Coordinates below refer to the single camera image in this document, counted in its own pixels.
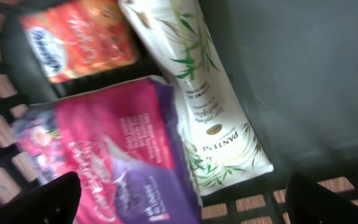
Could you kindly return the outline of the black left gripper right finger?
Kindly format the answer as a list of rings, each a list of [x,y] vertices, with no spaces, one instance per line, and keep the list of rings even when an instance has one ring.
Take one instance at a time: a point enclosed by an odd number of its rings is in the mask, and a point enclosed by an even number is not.
[[[293,173],[285,193],[291,224],[358,224],[358,206]]]

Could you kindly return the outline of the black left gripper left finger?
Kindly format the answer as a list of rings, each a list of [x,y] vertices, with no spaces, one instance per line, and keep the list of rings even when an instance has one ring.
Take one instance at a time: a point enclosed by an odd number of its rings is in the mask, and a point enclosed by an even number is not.
[[[0,208],[0,224],[72,224],[81,197],[76,172],[59,178],[15,199]]]

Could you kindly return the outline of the pink purple sanitary pad pack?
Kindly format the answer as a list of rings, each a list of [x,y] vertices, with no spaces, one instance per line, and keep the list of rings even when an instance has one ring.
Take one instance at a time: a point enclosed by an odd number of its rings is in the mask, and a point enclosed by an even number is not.
[[[200,223],[175,90],[139,78],[29,108],[12,126],[41,184],[78,174],[75,223]]]

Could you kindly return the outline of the orange red wipes pack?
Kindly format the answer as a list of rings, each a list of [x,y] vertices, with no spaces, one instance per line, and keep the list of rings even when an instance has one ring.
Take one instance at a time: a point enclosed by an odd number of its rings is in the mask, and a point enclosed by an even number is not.
[[[41,69],[62,83],[136,62],[117,0],[68,1],[20,22]]]

